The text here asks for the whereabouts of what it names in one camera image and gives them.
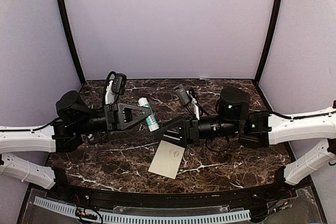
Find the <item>beige paper envelope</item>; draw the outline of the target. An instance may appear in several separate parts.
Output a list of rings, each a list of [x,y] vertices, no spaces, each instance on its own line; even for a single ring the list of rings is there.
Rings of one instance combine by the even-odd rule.
[[[161,141],[148,172],[175,179],[179,170],[185,148]]]

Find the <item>white glue stick cap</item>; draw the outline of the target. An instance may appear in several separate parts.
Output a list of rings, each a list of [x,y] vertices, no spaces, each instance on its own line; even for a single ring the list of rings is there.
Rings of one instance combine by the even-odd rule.
[[[88,136],[88,140],[93,141],[93,140],[94,140],[94,136],[93,136],[92,134],[90,134],[90,135]]]

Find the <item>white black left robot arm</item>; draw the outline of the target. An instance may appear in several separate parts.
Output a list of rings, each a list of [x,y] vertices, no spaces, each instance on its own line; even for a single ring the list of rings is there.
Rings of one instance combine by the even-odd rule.
[[[16,152],[69,153],[83,144],[82,136],[129,130],[152,114],[150,108],[125,103],[89,108],[79,93],[69,91],[56,103],[57,118],[43,126],[1,126],[1,174],[52,189],[63,201],[74,197],[62,169],[34,164]]]

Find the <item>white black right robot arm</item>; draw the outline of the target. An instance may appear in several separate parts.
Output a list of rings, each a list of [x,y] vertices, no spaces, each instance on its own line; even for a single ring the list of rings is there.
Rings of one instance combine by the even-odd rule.
[[[273,200],[322,166],[335,165],[335,106],[304,114],[283,115],[275,111],[249,110],[250,95],[232,86],[223,87],[216,102],[216,116],[176,117],[154,132],[158,140],[181,147],[200,140],[237,137],[246,148],[261,148],[295,140],[318,138],[320,142],[298,160],[276,171],[268,188]]]

